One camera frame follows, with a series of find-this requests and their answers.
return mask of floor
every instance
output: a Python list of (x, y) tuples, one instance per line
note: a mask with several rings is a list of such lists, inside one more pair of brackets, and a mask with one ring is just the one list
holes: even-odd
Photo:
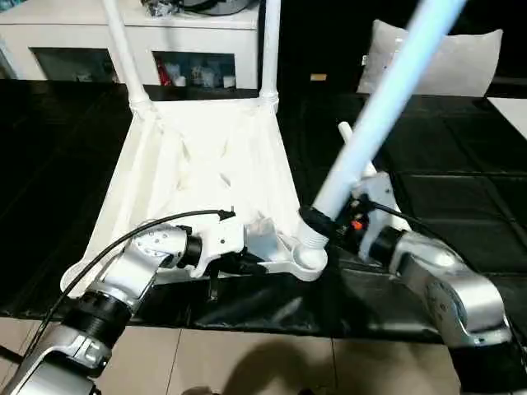
[[(0, 343), (23, 352), (37, 325), (0, 318)], [(14, 370), (0, 360), (0, 389)], [(459, 394), (443, 346), (140, 327), (126, 329), (97, 385), (106, 395)]]

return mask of black cable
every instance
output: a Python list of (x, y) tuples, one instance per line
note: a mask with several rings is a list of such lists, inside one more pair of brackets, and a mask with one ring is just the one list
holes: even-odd
[(8, 360), (9, 362), (17, 365), (19, 365), (24, 359), (22, 355), (17, 354), (15, 351), (9, 350), (4, 346), (0, 346), (0, 358)]
[(27, 347), (27, 351), (23, 356), (23, 360), (27, 358), (29, 354), (35, 349), (35, 346), (40, 341), (40, 338), (44, 334), (45, 329), (48, 327), (49, 323), (51, 322), (51, 319), (53, 318), (54, 314), (57, 312), (60, 305), (64, 302), (66, 297), (69, 295), (69, 293), (72, 291), (72, 289), (80, 282), (80, 280), (110, 251), (112, 251), (115, 247), (119, 246), (124, 241), (134, 237), (138, 233), (143, 232), (144, 230), (150, 229), (153, 226), (172, 221), (177, 220), (179, 218), (185, 218), (187, 216), (205, 216), (205, 215), (211, 215), (216, 214), (220, 216), (220, 220), (225, 220), (226, 218), (230, 218), (235, 215), (233, 211), (225, 211), (225, 210), (198, 210), (198, 211), (187, 211), (182, 212), (180, 214), (173, 214), (171, 216), (164, 216), (163, 218), (159, 218), (157, 220), (154, 220), (152, 222), (148, 222), (144, 225), (141, 225), (137, 227), (134, 230), (129, 231), (126, 235), (123, 235), (119, 237), (117, 240), (115, 240), (112, 244), (110, 244), (108, 247), (103, 249), (91, 262), (89, 262), (84, 269), (81, 270), (81, 272), (72, 280), (72, 282), (69, 283), (69, 285), (66, 287), (66, 289), (60, 294), (60, 296), (57, 298), (57, 301), (55, 301), (54, 305), (49, 309), (48, 313), (45, 315), (44, 320), (39, 326), (39, 329), (36, 331), (35, 335), (31, 339), (30, 345)]
[(371, 207), (381, 210), (384, 212), (387, 212), (388, 214), (391, 214), (392, 216), (398, 216), (399, 218), (404, 219), (410, 224), (414, 224), (422, 228), (424, 231), (429, 233), (430, 235), (434, 236), (436, 239), (440, 240), (445, 244), (449, 249), (451, 249), (454, 253), (457, 253), (461, 259), (463, 259), (464, 263), (469, 266), (472, 270), (477, 272), (478, 270), (474, 267), (473, 264), (470, 263), (470, 261), (467, 259), (466, 256), (464, 256), (451, 242), (449, 242), (447, 239), (445, 239), (442, 235), (437, 233), (435, 230), (433, 230), (429, 225), (424, 223), (423, 221), (419, 220), (418, 218), (415, 218), (414, 216), (409, 216), (407, 214), (403, 214), (402, 212), (396, 211), (393, 208), (390, 208), (388, 206), (385, 206), (384, 204), (380, 204), (378, 202), (368, 201), (368, 204), (370, 204)]

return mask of black tile surface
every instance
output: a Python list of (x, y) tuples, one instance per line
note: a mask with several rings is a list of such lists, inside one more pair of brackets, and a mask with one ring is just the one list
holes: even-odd
[[(131, 114), (123, 86), (0, 81), (5, 144), (0, 235), (0, 312), (41, 318), (64, 270), (83, 254)], [(149, 86), (156, 100), (253, 97)], [(363, 95), (281, 100), (278, 120), (299, 199), (312, 202), (343, 144), (337, 124), (356, 120)], [(507, 308), (522, 315), (526, 272), (525, 141), (485, 100), (416, 97), (375, 158), (403, 211), (420, 216), (492, 274)], [(488, 147), (499, 148), (493, 152)], [(154, 290), (134, 318), (142, 325), (290, 332), (436, 342), (417, 299), (382, 272), (357, 270), (342, 251), (314, 283), (287, 275), (231, 278), (208, 302), (208, 283)], [(527, 328), (527, 319), (518, 320)]]

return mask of white pillow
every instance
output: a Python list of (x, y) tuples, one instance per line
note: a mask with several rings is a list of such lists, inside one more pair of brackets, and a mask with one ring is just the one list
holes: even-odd
[[(375, 90), (407, 35), (405, 29), (373, 22), (370, 52), (358, 92)], [(414, 94), (484, 96), (496, 72), (502, 36), (501, 29), (485, 35), (447, 35)]]

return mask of white plastic frame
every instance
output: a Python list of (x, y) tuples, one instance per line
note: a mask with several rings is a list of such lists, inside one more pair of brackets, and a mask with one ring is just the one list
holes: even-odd
[[(237, 216), (245, 225), (252, 224), (255, 232), (263, 229), (258, 226), (260, 220), (271, 220), (277, 232), (293, 235), (299, 202), (275, 115), (280, 0), (267, 0), (258, 99), (171, 102), (150, 101), (139, 79), (117, 2), (102, 2), (133, 120), (84, 257), (64, 273), (61, 288), (120, 235), (148, 219), (173, 212), (234, 206)], [(212, 188), (216, 183), (228, 187)], [(193, 192), (189, 198), (186, 187), (181, 192), (181, 184), (201, 192)], [(204, 216), (177, 223), (206, 231), (217, 221), (215, 216)], [(79, 296), (104, 264), (94, 267), (70, 296)], [(287, 260), (266, 264), (270, 272), (287, 271), (284, 265)], [(319, 275), (309, 269), (304, 274), (306, 280)]]

